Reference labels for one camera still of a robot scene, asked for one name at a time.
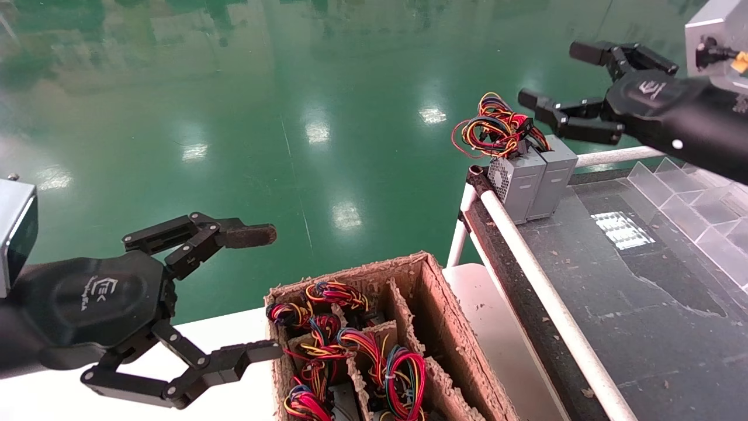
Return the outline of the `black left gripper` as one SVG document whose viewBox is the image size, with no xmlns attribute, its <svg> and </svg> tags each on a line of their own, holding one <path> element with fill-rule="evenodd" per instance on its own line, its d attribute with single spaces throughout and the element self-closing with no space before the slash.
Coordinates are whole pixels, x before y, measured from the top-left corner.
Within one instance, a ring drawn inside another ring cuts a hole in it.
<svg viewBox="0 0 748 421">
<path fill-rule="evenodd" d="M 175 302 L 166 268 L 141 251 L 26 267 L 15 284 L 15 368 L 77 370 L 98 362 L 81 376 L 96 394 L 182 410 L 209 388 L 240 381 L 249 365 L 283 356 L 273 340 L 205 354 L 167 322 Z M 187 365 L 182 375 L 163 381 L 118 371 L 156 340 Z"/>
</svg>

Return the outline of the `left gripper finger worn pad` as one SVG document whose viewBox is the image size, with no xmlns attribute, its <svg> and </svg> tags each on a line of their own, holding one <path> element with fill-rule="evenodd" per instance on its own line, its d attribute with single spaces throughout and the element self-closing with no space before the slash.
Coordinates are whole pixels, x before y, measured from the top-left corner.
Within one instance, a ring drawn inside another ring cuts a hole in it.
<svg viewBox="0 0 748 421">
<path fill-rule="evenodd" d="M 173 250 L 165 257 L 166 272 L 170 279 L 184 280 L 222 248 L 267 246 L 276 239 L 272 224 L 247 226 L 239 218 L 214 219 L 193 212 L 128 233 L 122 242 L 126 251 L 139 250 L 150 256 Z"/>
</svg>

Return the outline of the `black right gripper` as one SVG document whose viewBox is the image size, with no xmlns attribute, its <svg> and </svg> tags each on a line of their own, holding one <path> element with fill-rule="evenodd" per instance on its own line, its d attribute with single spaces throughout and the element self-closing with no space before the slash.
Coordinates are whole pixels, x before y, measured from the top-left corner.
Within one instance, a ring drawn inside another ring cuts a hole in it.
<svg viewBox="0 0 748 421">
<path fill-rule="evenodd" d="M 518 103 L 559 138 L 618 144 L 623 134 L 724 178 L 747 181 L 747 99 L 680 67 L 641 43 L 574 41 L 573 59 L 618 80 L 604 98 L 561 103 L 523 88 Z"/>
</svg>

